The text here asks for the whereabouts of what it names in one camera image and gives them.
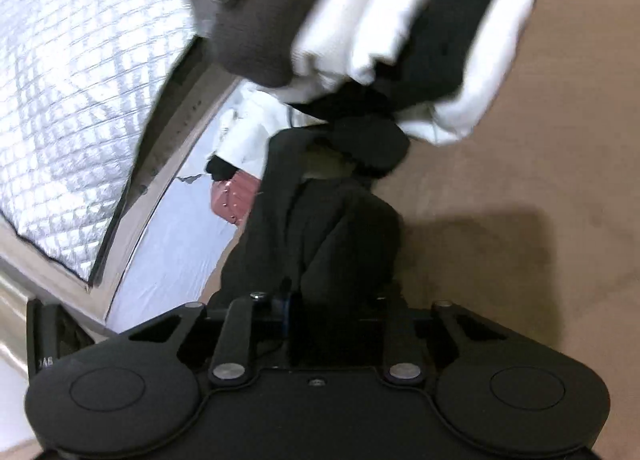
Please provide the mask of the white bed sheet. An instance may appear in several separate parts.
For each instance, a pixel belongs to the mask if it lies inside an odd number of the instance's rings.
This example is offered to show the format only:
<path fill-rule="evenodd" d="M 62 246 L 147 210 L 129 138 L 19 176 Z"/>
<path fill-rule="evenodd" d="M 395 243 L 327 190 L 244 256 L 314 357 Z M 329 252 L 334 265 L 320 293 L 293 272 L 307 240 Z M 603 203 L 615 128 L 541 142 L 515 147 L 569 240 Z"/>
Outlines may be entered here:
<path fill-rule="evenodd" d="M 242 83 L 216 108 L 186 152 L 178 171 L 144 227 L 125 269 L 118 274 L 106 327 L 121 332 L 174 307 L 197 300 L 236 226 L 210 206 L 217 184 L 205 166 L 219 157 L 259 179 L 270 136 L 314 117 Z"/>

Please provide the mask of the silver quilted storage bag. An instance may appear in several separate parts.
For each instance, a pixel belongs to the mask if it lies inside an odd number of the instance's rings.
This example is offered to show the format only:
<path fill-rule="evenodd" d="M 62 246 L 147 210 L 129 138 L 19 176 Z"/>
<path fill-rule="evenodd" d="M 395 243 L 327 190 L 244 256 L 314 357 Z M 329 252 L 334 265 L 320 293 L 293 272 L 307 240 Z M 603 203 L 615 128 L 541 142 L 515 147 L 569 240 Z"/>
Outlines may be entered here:
<path fill-rule="evenodd" d="M 186 0 L 1 0 L 1 212 L 82 280 L 193 36 Z"/>

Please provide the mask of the white and black folded garment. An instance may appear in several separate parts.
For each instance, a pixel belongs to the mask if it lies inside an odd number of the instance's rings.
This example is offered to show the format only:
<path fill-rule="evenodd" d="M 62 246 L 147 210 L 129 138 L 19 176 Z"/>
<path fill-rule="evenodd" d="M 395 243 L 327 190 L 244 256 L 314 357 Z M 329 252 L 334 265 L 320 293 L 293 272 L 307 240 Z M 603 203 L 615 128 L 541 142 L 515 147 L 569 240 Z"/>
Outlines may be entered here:
<path fill-rule="evenodd" d="M 494 102 L 534 2 L 317 0 L 294 39 L 293 80 L 250 82 L 309 116 L 386 117 L 451 144 Z"/>

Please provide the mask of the black garment with white stripe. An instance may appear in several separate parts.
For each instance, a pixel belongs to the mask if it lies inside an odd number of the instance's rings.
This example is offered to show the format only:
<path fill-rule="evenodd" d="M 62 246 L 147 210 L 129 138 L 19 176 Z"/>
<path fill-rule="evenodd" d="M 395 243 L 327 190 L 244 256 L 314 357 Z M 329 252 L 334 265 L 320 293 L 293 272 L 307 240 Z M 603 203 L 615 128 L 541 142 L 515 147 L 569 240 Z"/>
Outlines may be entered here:
<path fill-rule="evenodd" d="M 393 121 L 324 123 L 269 140 L 262 184 L 209 298 L 225 309 L 253 292 L 332 307 L 396 297 L 401 221 L 371 191 L 408 154 Z"/>

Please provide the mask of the red patterned item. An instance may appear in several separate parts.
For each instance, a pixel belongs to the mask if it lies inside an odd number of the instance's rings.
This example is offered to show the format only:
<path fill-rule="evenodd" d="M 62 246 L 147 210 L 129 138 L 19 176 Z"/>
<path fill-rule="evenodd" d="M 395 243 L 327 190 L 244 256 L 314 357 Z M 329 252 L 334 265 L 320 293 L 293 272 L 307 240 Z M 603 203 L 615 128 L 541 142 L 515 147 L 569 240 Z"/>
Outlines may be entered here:
<path fill-rule="evenodd" d="M 240 226 L 252 209 L 260 181 L 242 170 L 236 171 L 228 181 L 218 181 L 212 186 L 210 207 L 217 217 Z"/>

